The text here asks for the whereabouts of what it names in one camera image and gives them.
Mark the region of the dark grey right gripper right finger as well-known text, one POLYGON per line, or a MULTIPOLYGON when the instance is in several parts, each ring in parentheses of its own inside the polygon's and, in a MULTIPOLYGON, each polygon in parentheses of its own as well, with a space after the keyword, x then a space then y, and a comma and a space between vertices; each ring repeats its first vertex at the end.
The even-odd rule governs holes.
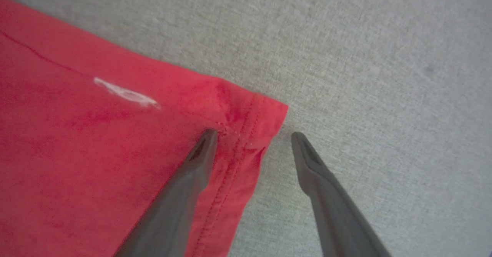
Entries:
POLYGON ((390 256, 307 137, 294 132, 291 143, 300 187, 311 200, 323 256, 390 256))

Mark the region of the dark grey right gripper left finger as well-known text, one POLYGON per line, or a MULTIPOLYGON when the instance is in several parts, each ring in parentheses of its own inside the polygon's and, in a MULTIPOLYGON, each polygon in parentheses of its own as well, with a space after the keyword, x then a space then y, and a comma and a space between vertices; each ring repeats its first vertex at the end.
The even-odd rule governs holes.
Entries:
POLYGON ((115 252, 116 257, 183 257, 200 193, 207 187, 218 133, 207 129, 115 252))

